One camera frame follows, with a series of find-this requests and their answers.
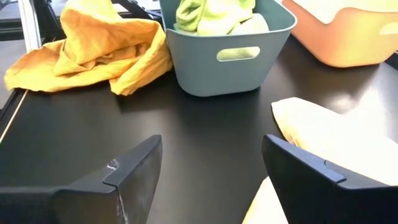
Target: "green cloth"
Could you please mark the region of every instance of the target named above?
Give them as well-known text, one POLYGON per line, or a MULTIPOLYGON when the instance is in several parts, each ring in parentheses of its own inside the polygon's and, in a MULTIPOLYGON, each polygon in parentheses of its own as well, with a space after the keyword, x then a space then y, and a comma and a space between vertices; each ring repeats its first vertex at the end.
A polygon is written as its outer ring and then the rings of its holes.
MULTIPOLYGON (((179 25, 174 24, 174 29, 177 32, 188 35, 199 35, 198 32, 189 32, 179 28, 179 25)), ((234 26, 233 30, 229 33, 231 35, 239 34, 258 34, 269 32, 266 20, 261 14, 253 14, 251 19, 244 21, 242 24, 238 23, 234 26)), ((220 61, 226 60, 239 60, 244 58, 254 58, 260 53, 260 48, 258 47, 241 47, 236 49, 224 49, 217 54, 217 59, 220 61)))
POLYGON ((255 0, 182 0, 176 21, 181 30, 198 35, 225 35, 252 18, 255 6, 255 0))

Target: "metal frame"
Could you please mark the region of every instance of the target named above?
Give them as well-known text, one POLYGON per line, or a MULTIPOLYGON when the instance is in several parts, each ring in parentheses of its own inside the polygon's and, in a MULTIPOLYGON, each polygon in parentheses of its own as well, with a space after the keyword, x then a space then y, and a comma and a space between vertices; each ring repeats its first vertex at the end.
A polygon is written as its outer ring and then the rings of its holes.
POLYGON ((34 0, 19 0, 19 14, 21 15, 22 30, 24 31, 26 52, 39 49, 42 45, 39 24, 34 7, 34 0))

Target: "black table surface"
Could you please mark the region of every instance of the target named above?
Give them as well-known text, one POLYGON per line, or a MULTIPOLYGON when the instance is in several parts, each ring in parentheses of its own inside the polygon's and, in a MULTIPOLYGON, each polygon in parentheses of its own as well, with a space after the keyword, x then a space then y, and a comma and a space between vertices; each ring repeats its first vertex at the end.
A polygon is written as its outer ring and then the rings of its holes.
MULTIPOLYGON (((292 96, 398 141, 397 70, 385 63, 331 68, 291 37, 263 86, 248 93, 197 98, 178 87, 173 72, 129 97, 112 94, 107 83, 28 91, 0 143, 0 186, 69 184, 161 134, 148 223, 241 223, 267 176, 262 137, 281 136, 271 103, 292 96)), ((17 105, 10 102, 3 123, 17 105)))

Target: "basket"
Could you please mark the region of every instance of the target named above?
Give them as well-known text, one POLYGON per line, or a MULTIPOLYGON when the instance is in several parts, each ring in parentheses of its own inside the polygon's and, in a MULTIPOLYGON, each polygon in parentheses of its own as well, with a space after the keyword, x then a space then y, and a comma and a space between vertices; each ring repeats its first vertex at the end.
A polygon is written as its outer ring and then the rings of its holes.
POLYGON ((264 82, 296 17, 274 0, 257 0, 254 13, 268 23, 268 33, 248 35, 194 36, 173 30, 175 11, 180 0, 160 0, 167 43, 172 55, 178 84, 195 96, 239 93, 259 88, 264 82), (219 61, 223 49, 259 47, 257 57, 219 61))
POLYGON ((373 65, 398 49, 397 0, 283 0, 298 18, 293 35, 334 67, 373 65))

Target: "orange plastic bin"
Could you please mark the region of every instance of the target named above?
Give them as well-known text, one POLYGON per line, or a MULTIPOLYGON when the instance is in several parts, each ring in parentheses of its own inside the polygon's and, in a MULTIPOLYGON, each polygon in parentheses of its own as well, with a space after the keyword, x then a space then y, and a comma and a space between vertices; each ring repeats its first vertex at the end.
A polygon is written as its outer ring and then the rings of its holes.
POLYGON ((283 5, 297 16, 293 35, 321 62, 334 67, 381 63, 398 50, 398 0, 358 2, 283 0, 283 5))

